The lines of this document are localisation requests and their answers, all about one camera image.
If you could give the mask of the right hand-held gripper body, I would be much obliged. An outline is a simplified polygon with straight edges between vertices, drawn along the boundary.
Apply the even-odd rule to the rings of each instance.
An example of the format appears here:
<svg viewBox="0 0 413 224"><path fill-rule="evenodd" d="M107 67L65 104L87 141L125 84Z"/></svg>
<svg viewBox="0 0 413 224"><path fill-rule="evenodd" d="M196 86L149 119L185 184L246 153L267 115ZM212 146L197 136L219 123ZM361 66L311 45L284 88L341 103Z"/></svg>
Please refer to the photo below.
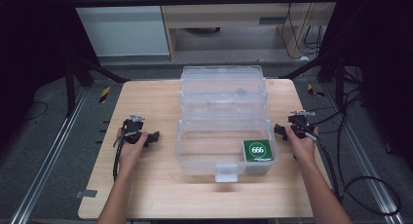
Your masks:
<svg viewBox="0 0 413 224"><path fill-rule="evenodd" d="M291 116L288 117L288 122L291 124L290 127L298 138L303 139L305 137L309 137L312 140L316 139L316 135L314 134L314 127L312 127L308 122L308 117L314 116L314 112L305 110L291 111Z"/></svg>

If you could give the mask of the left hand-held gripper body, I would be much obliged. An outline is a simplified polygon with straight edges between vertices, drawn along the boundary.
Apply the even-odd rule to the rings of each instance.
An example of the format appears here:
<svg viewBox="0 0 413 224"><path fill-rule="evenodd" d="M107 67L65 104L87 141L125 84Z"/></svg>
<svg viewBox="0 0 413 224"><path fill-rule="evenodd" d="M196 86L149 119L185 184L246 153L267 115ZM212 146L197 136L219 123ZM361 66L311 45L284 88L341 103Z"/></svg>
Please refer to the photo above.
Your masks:
<svg viewBox="0 0 413 224"><path fill-rule="evenodd" d="M130 115L128 119L126 119L122 126L122 136L124 140L130 144L135 144L141 134L143 128L143 121L145 120L144 117Z"/></svg>

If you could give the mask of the person's left hand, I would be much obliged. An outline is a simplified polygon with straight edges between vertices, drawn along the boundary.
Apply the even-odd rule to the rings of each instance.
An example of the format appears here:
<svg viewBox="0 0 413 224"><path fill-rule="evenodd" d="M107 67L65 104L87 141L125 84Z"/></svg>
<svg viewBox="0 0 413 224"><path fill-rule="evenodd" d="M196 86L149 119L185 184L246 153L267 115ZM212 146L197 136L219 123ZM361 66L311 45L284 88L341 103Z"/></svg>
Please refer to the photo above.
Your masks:
<svg viewBox="0 0 413 224"><path fill-rule="evenodd" d="M118 178L131 177L140 158L147 137L148 132L144 131L135 144L130 144L128 142L123 144L119 158Z"/></svg>

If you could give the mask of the person's right hand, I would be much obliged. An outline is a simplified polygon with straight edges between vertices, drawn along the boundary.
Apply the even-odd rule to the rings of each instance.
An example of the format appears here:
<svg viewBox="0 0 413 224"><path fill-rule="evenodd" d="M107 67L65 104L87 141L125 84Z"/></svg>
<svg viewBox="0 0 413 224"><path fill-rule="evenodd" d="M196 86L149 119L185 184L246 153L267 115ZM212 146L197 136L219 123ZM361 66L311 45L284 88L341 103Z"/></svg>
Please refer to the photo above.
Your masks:
<svg viewBox="0 0 413 224"><path fill-rule="evenodd" d="M315 142L309 137L299 138L290 126L287 126L285 131L299 165L305 168L315 166L317 164L315 159Z"/></svg>

